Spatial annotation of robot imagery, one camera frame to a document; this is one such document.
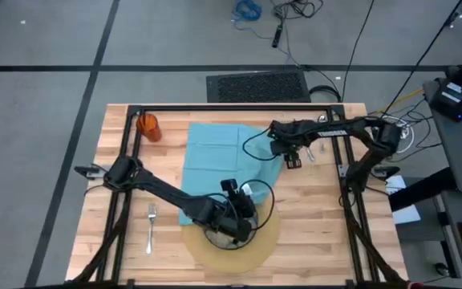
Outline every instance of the white label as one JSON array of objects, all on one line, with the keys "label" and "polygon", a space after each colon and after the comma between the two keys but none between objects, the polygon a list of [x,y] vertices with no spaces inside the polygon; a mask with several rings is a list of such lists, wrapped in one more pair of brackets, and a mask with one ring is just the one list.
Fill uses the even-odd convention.
[{"label": "white label", "polygon": [[447,84],[447,88],[450,88],[452,89],[453,91],[456,91],[458,93],[461,93],[462,92],[462,89],[461,89],[461,86],[455,84],[455,83],[449,83]]},{"label": "white label", "polygon": [[441,92],[441,95],[447,96],[449,99],[451,99],[453,101],[456,101],[457,103],[461,101],[461,100],[457,99],[456,97],[449,95],[447,92]]},{"label": "white label", "polygon": [[338,130],[333,132],[319,132],[319,136],[346,136],[347,132],[344,130]]}]

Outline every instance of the white cable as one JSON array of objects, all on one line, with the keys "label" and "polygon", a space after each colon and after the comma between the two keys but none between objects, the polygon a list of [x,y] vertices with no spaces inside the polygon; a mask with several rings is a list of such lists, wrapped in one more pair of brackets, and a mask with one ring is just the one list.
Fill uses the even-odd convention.
[{"label": "white cable", "polygon": [[398,117],[394,117],[394,116],[383,116],[383,118],[385,118],[385,117],[390,118],[390,119],[393,119],[393,120],[397,120],[397,121],[401,122],[401,123],[403,124],[402,127],[404,127],[404,128],[409,128],[409,130],[411,131],[411,141],[409,142],[409,144],[407,145],[407,147],[404,148],[404,149],[401,149],[401,150],[398,150],[398,151],[397,151],[397,153],[405,153],[405,152],[413,145],[413,142],[415,141],[415,131],[413,130],[413,127],[412,127],[412,126],[409,126],[409,127],[406,126],[406,125],[407,125],[407,121],[405,121],[405,120],[403,120],[403,119],[400,119],[400,118],[398,118]]}]

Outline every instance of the white paper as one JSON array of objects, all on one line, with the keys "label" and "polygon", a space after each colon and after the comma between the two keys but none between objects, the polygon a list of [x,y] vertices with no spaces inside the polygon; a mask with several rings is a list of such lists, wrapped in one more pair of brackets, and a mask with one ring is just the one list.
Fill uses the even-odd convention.
[{"label": "white paper", "polygon": [[[404,183],[402,176],[392,176],[386,181],[386,192],[389,194],[396,193],[400,189],[404,189],[406,187],[406,183]],[[421,218],[418,214],[418,211],[416,210],[415,205],[411,205],[393,212],[393,220],[395,221],[395,224],[404,224],[408,222],[419,221]]]}]

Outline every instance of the gray floor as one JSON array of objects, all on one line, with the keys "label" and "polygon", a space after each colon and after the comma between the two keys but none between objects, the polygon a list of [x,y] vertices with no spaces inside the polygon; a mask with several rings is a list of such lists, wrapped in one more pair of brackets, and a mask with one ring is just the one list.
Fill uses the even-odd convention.
[{"label": "gray floor", "polygon": [[[266,12],[269,2],[259,2],[264,7],[260,21],[240,27],[271,35],[277,23]],[[455,2],[377,1],[354,64],[413,65]],[[232,3],[121,0],[103,64],[285,63],[286,57],[270,48],[268,40],[233,28]],[[347,64],[368,4],[368,0],[325,1],[314,18],[289,22],[294,58],[300,63]],[[110,6],[111,0],[0,0],[0,65],[91,65]],[[462,63],[462,19],[454,29],[444,31],[423,63]],[[204,103],[205,77],[222,73],[228,72],[99,73],[73,164],[91,162],[106,104]],[[341,76],[335,80],[341,89],[344,72],[325,73],[332,79]],[[0,72],[0,288],[24,284],[88,76],[88,72]],[[404,93],[437,76],[442,74],[415,73]],[[353,71],[347,80],[346,102],[365,103],[369,111],[381,108],[406,77],[407,72]],[[316,72],[307,72],[306,81],[310,86],[328,84]],[[315,94],[312,100],[333,99]],[[419,111],[429,114],[426,104]],[[425,132],[425,124],[415,127],[417,139]],[[426,144],[436,142],[439,137],[432,125]],[[446,165],[438,147],[403,161],[400,167],[404,176],[424,177]],[[71,171],[39,284],[63,281],[86,184]],[[408,264],[420,257],[415,246],[403,246]],[[415,280],[435,278],[431,272],[408,269]]]}]

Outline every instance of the table leg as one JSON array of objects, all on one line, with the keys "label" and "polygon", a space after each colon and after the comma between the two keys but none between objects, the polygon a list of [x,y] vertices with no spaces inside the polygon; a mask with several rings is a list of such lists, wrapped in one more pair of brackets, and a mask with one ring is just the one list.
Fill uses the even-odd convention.
[{"label": "table leg", "polygon": [[401,189],[390,195],[390,206],[393,212],[413,205],[416,202],[434,197],[446,189],[456,189],[456,180],[450,167],[433,173],[429,177]]}]

